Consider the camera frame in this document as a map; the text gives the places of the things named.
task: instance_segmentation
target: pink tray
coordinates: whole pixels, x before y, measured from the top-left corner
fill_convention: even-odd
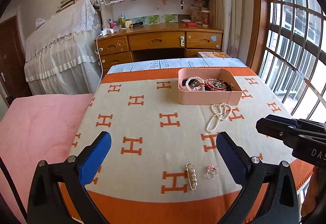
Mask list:
[[[217,91],[196,91],[181,90],[180,83],[183,79],[190,77],[200,77],[202,79],[217,78],[229,83],[231,92]],[[206,69],[206,68],[183,68],[178,72],[178,101],[184,105],[212,105],[227,103],[229,105],[238,105],[242,90],[235,81],[231,72],[226,69]]]

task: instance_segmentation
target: white cloth cover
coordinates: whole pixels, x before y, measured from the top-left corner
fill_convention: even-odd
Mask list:
[[[100,31],[90,0],[61,11],[34,31],[26,40],[24,67],[33,95],[94,93],[101,75],[94,42]]]

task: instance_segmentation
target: blue gripper pad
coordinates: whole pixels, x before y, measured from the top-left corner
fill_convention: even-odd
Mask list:
[[[102,131],[100,136],[102,136],[102,138],[97,145],[94,146],[93,151],[79,169],[79,182],[82,186],[92,182],[98,168],[111,148],[112,140],[110,133]]]
[[[235,183],[245,186],[250,171],[250,157],[238,147],[226,132],[216,137],[216,146]]]

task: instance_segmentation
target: curtain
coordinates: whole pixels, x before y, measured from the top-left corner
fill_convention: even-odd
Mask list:
[[[216,0],[216,26],[223,28],[222,52],[230,57],[238,54],[241,19],[242,0]]]

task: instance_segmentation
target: desk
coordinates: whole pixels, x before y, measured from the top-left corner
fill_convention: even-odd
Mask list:
[[[198,57],[198,51],[221,51],[223,31],[216,28],[164,23],[123,29],[98,38],[104,74],[118,64]]]

